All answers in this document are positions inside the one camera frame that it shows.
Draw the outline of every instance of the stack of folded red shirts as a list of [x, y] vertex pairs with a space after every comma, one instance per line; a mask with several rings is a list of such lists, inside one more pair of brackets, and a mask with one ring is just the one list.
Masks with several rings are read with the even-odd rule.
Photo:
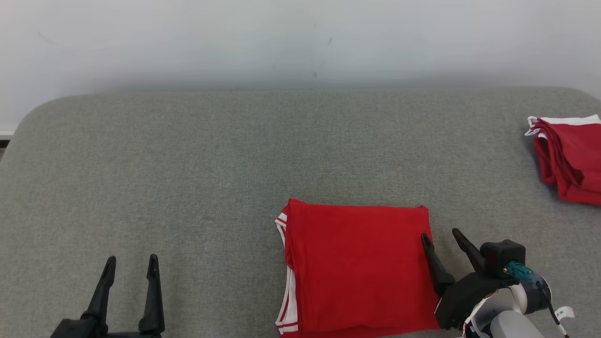
[[425, 207], [333, 206], [291, 199], [282, 338], [369, 338], [440, 329], [421, 234]]
[[529, 117], [541, 180], [562, 200], [601, 206], [601, 120]]

